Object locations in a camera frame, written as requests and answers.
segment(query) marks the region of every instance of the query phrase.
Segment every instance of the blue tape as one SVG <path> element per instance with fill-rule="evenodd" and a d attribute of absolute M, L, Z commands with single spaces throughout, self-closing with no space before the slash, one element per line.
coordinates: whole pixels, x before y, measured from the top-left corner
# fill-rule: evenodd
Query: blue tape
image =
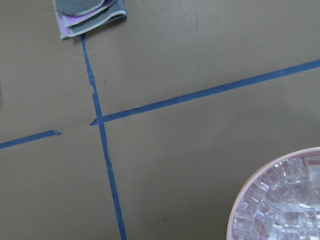
<path fill-rule="evenodd" d="M 126 234 L 124 220 L 122 217 L 122 211 L 121 211 L 119 197 L 118 197 L 115 175 L 114 175 L 113 167 L 112 167 L 110 157 L 109 157 L 107 134 L 106 134 L 104 119 L 103 119 L 101 106 L 100 106 L 100 102 L 99 102 L 97 87 L 96 87 L 96 83 L 95 83 L 95 77 L 92 72 L 91 65 L 90 65 L 89 58 L 88 58 L 88 54 L 87 54 L 87 50 L 86 50 L 86 34 L 85 33 L 81 34 L 81 43 L 82 43 L 84 60 L 85 60 L 86 70 L 88 73 L 89 83 L 93 88 L 93 93 L 92 93 L 93 104 L 94 104 L 94 108 L 95 108 L 97 124 L 99 126 L 102 148 L 103 148 L 103 153 L 104 153 L 104 158 L 105 158 L 105 164 L 106 164 L 106 169 L 107 169 L 107 173 L 108 173 L 116 219 L 118 222 L 118 228 L 120 231 L 120 237 L 121 237 L 121 240 L 127 240 L 127 234 Z"/>
<path fill-rule="evenodd" d="M 193 100 L 193 99 L 198 99 L 198 98 L 202 98 L 202 97 L 206 97 L 206 96 L 209 96 L 209 95 L 214 95 L 214 94 L 226 92 L 226 91 L 233 90 L 233 89 L 242 88 L 242 87 L 249 86 L 249 85 L 252 85 L 252 84 L 265 82 L 265 81 L 268 81 L 268 80 L 280 78 L 280 77 L 291 75 L 291 74 L 296 74 L 296 73 L 299 73 L 299 72 L 307 71 L 307 70 L 318 68 L 318 67 L 320 67 L 320 59 L 319 60 L 315 60 L 315 61 L 306 62 L 306 63 L 300 64 L 300 65 L 296 65 L 296 66 L 291 66 L 291 67 L 284 68 L 284 69 L 281 69 L 281 70 L 272 71 L 272 72 L 265 73 L 265 74 L 262 74 L 262 75 L 253 76 L 253 77 L 249 77 L 249 78 L 246 78 L 246 79 L 234 81 L 234 82 L 223 84 L 223 85 L 220 85 L 220 86 L 215 86 L 215 87 L 211 87 L 211 88 L 208 88 L 208 89 L 192 92 L 192 93 L 189 93 L 189 94 L 186 94 L 186 95 L 173 97 L 173 98 L 170 98 L 170 99 L 167 99 L 167 100 L 158 101 L 158 102 L 155 102 L 155 103 L 144 105 L 144 106 L 139 107 L 139 108 L 133 108 L 133 109 L 130 109 L 130 110 L 120 111 L 120 112 L 117 112 L 117 113 L 113 113 L 113 114 L 104 116 L 103 117 L 103 121 L 106 123 L 106 122 L 109 122 L 109 121 L 112 121 L 112 120 L 122 119 L 122 118 L 128 117 L 128 116 L 130 116 L 132 114 L 145 113 L 145 112 L 148 112 L 148 111 L 151 111 L 151 110 L 160 109 L 160 108 L 164 108 L 164 107 L 167 107 L 167 106 L 171 106 L 171 105 L 183 103 L 183 102 L 186 102 L 186 101 L 190 101 L 190 100 Z M 95 119 L 93 122 L 90 123 L 91 126 L 92 125 L 96 125 L 96 124 L 97 124 L 97 119 Z"/>
<path fill-rule="evenodd" d="M 25 137 L 21 137 L 21 138 L 15 139 L 15 140 L 0 143 L 0 149 L 9 148 L 9 147 L 12 147 L 15 145 L 24 144 L 27 142 L 31 142 L 31 141 L 51 137 L 54 135 L 59 135 L 59 134 L 61 134 L 61 132 L 56 131 L 56 130 L 49 130 L 49 131 L 40 132 L 40 133 L 33 134 L 30 136 L 25 136 Z"/>

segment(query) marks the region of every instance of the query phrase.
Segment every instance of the round container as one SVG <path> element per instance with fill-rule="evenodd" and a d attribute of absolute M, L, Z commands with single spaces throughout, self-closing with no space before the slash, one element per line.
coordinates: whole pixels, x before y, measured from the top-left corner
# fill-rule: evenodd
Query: round container
<path fill-rule="evenodd" d="M 320 239 L 320 147 L 256 171 L 236 197 L 226 239 Z"/>

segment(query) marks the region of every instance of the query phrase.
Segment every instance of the blue painter's tape line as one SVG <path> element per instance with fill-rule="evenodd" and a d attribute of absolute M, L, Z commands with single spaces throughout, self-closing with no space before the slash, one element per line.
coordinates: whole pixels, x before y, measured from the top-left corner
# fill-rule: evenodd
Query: blue painter's tape line
<path fill-rule="evenodd" d="M 92 72 L 90 61 L 89 61 L 87 50 L 86 50 L 86 35 L 85 35 L 85 33 L 81 34 L 81 43 L 82 43 L 84 60 L 85 60 L 86 70 L 88 73 L 89 83 L 93 88 L 93 93 L 92 93 L 93 104 L 94 104 L 94 108 L 95 108 L 97 124 L 99 126 L 101 143 L 102 143 L 105 164 L 106 164 L 106 169 L 107 169 L 108 178 L 109 178 L 109 184 L 110 184 L 110 188 L 111 188 L 111 194 L 112 194 L 116 219 L 117 219 L 118 228 L 120 231 L 120 237 L 121 237 L 121 240 L 127 240 L 127 234 L 126 234 L 124 220 L 122 217 L 122 211 L 121 211 L 119 197 L 118 197 L 115 175 L 114 175 L 113 167 L 112 167 L 110 157 L 109 157 L 107 134 L 106 134 L 104 119 L 103 119 L 101 106 L 100 106 L 100 102 L 99 102 L 97 87 L 96 87 L 96 83 L 95 83 L 95 77 Z"/>
<path fill-rule="evenodd" d="M 122 119 L 122 118 L 128 117 L 132 114 L 145 113 L 145 112 L 148 112 L 151 110 L 164 108 L 164 107 L 171 106 L 174 104 L 179 104 L 179 103 L 183 103 L 183 102 L 190 101 L 193 99 L 198 99 L 198 98 L 226 92 L 226 91 L 233 90 L 233 89 L 242 88 L 242 87 L 249 86 L 252 84 L 265 82 L 268 80 L 284 77 L 284 76 L 291 75 L 291 74 L 296 74 L 299 72 L 303 72 L 303 71 L 307 71 L 307 70 L 315 69 L 315 68 L 319 68 L 319 67 L 320 67 L 320 59 L 315 60 L 315 61 L 306 62 L 306 63 L 300 64 L 300 65 L 291 66 L 288 68 L 272 71 L 272 72 L 265 73 L 262 75 L 253 76 L 253 77 L 249 77 L 246 79 L 234 81 L 234 82 L 223 84 L 220 86 L 214 86 L 214 87 L 211 87 L 208 89 L 192 92 L 192 93 L 182 95 L 182 96 L 173 97 L 173 98 L 170 98 L 167 100 L 158 101 L 155 103 L 144 105 L 139 108 L 133 108 L 130 110 L 116 112 L 116 113 L 104 116 L 103 121 L 106 123 L 106 122 L 109 122 L 112 120 Z M 90 125 L 92 126 L 92 125 L 96 125 L 96 124 L 97 124 L 97 119 L 95 119 L 93 122 L 91 122 Z"/>
<path fill-rule="evenodd" d="M 35 141 L 35 140 L 39 140 L 39 139 L 43 139 L 43 138 L 47 138 L 47 137 L 51 137 L 54 135 L 59 135 L 61 134 L 61 132 L 56 131 L 56 130 L 49 130 L 49 131 L 44 131 L 44 132 L 40 132 L 37 134 L 33 134 L 30 136 L 25 136 L 22 138 L 18 138 L 15 140 L 11 140 L 11 141 L 6 141 L 3 143 L 0 143 L 0 149 L 4 149 L 4 148 L 9 148 L 15 145 L 19 145 L 19 144 L 24 144 L 27 142 L 31 142 L 31 141 Z"/>

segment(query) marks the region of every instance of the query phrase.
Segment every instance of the bowl rim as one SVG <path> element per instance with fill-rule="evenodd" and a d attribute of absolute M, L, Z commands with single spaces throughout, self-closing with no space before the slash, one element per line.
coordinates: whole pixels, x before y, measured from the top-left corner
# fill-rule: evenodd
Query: bowl rim
<path fill-rule="evenodd" d="M 312 148 L 306 148 L 303 150 L 299 150 L 299 151 L 295 151 L 286 155 L 283 155 L 281 157 L 278 157 L 270 162 L 268 162 L 267 164 L 265 164 L 264 166 L 262 166 L 261 168 L 259 168 L 255 173 L 253 173 L 249 179 L 243 184 L 242 188 L 240 189 L 238 195 L 235 198 L 230 216 L 229 216 L 229 220 L 228 220 L 228 226 L 227 226 L 227 230 L 226 230 L 226 240 L 231 240 L 232 238 L 232 223 L 234 220 L 234 216 L 235 216 L 235 212 L 237 210 L 237 207 L 240 203 L 240 200 L 242 199 L 242 197 L 244 196 L 244 194 L 246 193 L 246 191 L 248 190 L 248 188 L 251 186 L 251 184 L 254 183 L 254 181 L 262 174 L 264 173 L 266 170 L 268 170 L 269 168 L 271 168 L 273 165 L 282 162 L 283 160 L 289 159 L 289 158 L 293 158 L 293 157 L 307 157 L 307 156 L 312 156 L 313 154 L 317 153 L 320 155 L 320 146 L 318 147 L 312 147 Z"/>

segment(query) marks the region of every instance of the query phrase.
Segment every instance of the short blue tape strip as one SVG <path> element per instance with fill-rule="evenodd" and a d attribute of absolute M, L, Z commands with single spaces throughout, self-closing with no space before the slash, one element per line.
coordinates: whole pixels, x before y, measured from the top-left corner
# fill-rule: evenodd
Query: short blue tape strip
<path fill-rule="evenodd" d="M 3 142 L 3 143 L 0 143 L 0 149 L 12 147 L 12 146 L 19 145 L 19 144 L 24 144 L 24 143 L 27 143 L 27 142 L 31 142 L 31 141 L 35 141 L 35 140 L 51 137 L 51 136 L 54 136 L 54 135 L 59 135 L 59 134 L 61 134 L 61 132 L 56 131 L 56 130 L 49 130 L 49 131 L 40 132 L 40 133 L 33 134 L 33 135 L 30 135 L 30 136 L 25 136 L 25 137 L 18 138 L 18 139 L 15 139 L 15 140 L 11 140 L 11 141 L 6 141 L 6 142 Z"/>
<path fill-rule="evenodd" d="M 242 79 L 239 81 L 234 81 L 234 82 L 223 84 L 220 86 L 215 86 L 215 87 L 211 87 L 208 89 L 192 92 L 192 93 L 189 93 L 186 95 L 173 97 L 173 98 L 170 98 L 167 100 L 158 101 L 155 103 L 144 105 L 139 108 L 133 108 L 130 110 L 120 111 L 117 113 L 113 113 L 113 114 L 104 116 L 103 121 L 109 122 L 109 121 L 116 120 L 116 119 L 122 119 L 122 118 L 128 117 L 132 114 L 145 113 L 145 112 L 148 112 L 151 110 L 160 109 L 160 108 L 164 108 L 167 106 L 190 101 L 193 99 L 198 99 L 198 98 L 226 92 L 226 91 L 233 90 L 233 89 L 242 88 L 242 87 L 249 86 L 252 84 L 265 82 L 268 80 L 280 78 L 280 77 L 291 75 L 291 74 L 296 74 L 299 72 L 307 71 L 307 70 L 318 68 L 318 67 L 320 67 L 320 59 L 315 60 L 315 61 L 306 62 L 306 63 L 296 65 L 296 66 L 291 66 L 291 67 L 284 68 L 281 70 L 272 71 L 272 72 L 265 73 L 262 75 L 249 77 L 249 78 Z M 91 122 L 90 125 L 92 126 L 92 125 L 96 125 L 96 124 L 97 124 L 97 119 L 95 119 L 93 122 Z"/>
<path fill-rule="evenodd" d="M 117 222 L 118 222 L 118 228 L 120 231 L 121 240 L 126 240 L 127 234 L 126 234 L 124 220 L 122 217 L 122 211 L 121 211 L 119 197 L 118 197 L 115 175 L 114 175 L 113 167 L 112 167 L 110 157 L 109 157 L 107 134 L 106 134 L 104 119 L 103 119 L 101 106 L 100 106 L 100 102 L 99 102 L 97 87 L 96 87 L 96 83 L 95 83 L 95 77 L 92 72 L 91 65 L 90 65 L 89 58 L 88 58 L 88 54 L 87 54 L 87 50 L 86 50 L 86 35 L 85 34 L 81 34 L 81 42 L 82 42 L 84 60 L 85 60 L 86 70 L 88 73 L 89 83 L 93 88 L 93 93 L 92 93 L 93 104 L 94 104 L 94 108 L 95 108 L 97 124 L 99 126 L 102 148 L 103 148 L 103 153 L 104 153 L 104 158 L 105 158 L 105 164 L 106 164 L 107 173 L 108 173 L 108 177 L 109 177 L 109 183 L 110 183 L 110 187 L 111 187 L 111 194 L 112 194 L 112 198 L 113 198 L 115 214 L 116 214 L 116 218 L 117 218 Z"/>

